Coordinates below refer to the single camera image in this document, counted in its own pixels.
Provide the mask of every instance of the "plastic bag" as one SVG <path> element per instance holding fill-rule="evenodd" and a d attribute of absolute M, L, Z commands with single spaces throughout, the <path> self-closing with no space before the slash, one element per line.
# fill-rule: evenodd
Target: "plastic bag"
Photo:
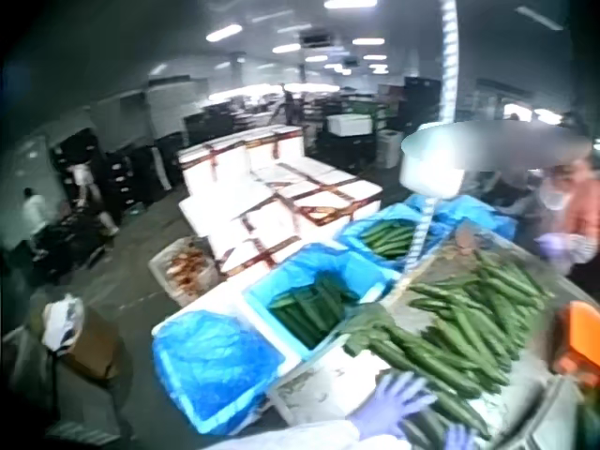
<path fill-rule="evenodd" d="M 277 376 L 283 356 L 235 318 L 194 311 L 164 324 L 153 352 L 163 386 L 202 434 L 237 429 Z"/>
<path fill-rule="evenodd" d="M 398 258 L 396 260 L 387 260 L 371 251 L 369 247 L 361 240 L 360 236 L 377 222 L 389 219 L 403 218 L 418 223 L 421 219 L 421 213 L 414 211 L 403 203 L 393 204 L 383 209 L 377 214 L 362 220 L 356 220 L 344 227 L 336 236 L 336 240 L 364 255 L 370 261 L 378 264 L 381 267 L 397 270 L 401 272 L 404 269 L 406 258 Z M 429 227 L 427 241 L 421 254 L 421 258 L 428 255 L 431 250 L 436 248 L 442 240 L 451 232 L 451 229 L 442 224 L 432 222 Z"/>
<path fill-rule="evenodd" d="M 413 194 L 405 202 L 407 206 L 417 211 L 421 211 L 424 203 L 425 197 L 419 194 Z M 470 195 L 461 195 L 452 201 L 440 202 L 436 206 L 434 219 L 438 222 L 454 228 L 464 218 L 510 241 L 515 237 L 516 220 L 497 214 L 492 206 Z"/>
<path fill-rule="evenodd" d="M 269 275 L 245 292 L 247 303 L 301 358 L 310 356 L 310 350 L 296 339 L 267 309 L 278 295 L 292 288 L 312 284 L 316 275 L 329 271 L 340 276 L 348 288 L 361 298 L 380 296 L 398 274 L 370 262 L 346 248 L 333 248 L 324 244 L 302 247 Z"/>

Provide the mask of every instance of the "cardboard box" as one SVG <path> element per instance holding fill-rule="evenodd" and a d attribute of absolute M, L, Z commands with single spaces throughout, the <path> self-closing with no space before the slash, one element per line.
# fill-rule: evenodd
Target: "cardboard box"
<path fill-rule="evenodd" d="M 115 365 L 118 342 L 116 327 L 85 307 L 82 329 L 60 359 L 86 377 L 108 380 L 118 373 Z"/>

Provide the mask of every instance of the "purple glove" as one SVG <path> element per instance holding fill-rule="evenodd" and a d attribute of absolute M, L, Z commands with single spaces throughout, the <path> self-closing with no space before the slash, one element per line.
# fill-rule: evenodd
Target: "purple glove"
<path fill-rule="evenodd" d="M 425 379 L 415 377 L 412 372 L 400 376 L 386 374 L 373 395 L 348 417 L 360 432 L 361 441 L 383 434 L 404 438 L 399 426 L 402 419 L 437 400 L 424 390 L 425 384 Z"/>
<path fill-rule="evenodd" d="M 566 236 L 559 232 L 547 232 L 535 239 L 542 253 L 551 260 L 559 258 L 567 250 Z"/>
<path fill-rule="evenodd" d="M 463 425 L 452 424 L 446 432 L 443 450 L 472 450 L 475 448 L 475 430 L 467 431 Z"/>

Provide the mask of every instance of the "sleeve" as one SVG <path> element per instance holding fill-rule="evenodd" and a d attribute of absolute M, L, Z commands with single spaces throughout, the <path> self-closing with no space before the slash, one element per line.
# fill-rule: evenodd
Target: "sleeve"
<path fill-rule="evenodd" d="M 332 420 L 221 442 L 209 450 L 352 450 L 359 437 L 351 422 Z"/>

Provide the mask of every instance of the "metal pole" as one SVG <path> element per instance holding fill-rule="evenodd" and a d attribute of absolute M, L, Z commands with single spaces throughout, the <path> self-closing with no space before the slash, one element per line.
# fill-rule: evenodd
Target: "metal pole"
<path fill-rule="evenodd" d="M 440 0 L 442 9 L 442 92 L 440 95 L 439 122 L 454 122 L 458 96 L 458 16 L 456 0 Z M 405 273 L 410 273 L 419 262 L 428 236 L 429 225 L 439 199 L 425 198 L 423 216 L 412 237 L 411 249 L 406 259 Z"/>

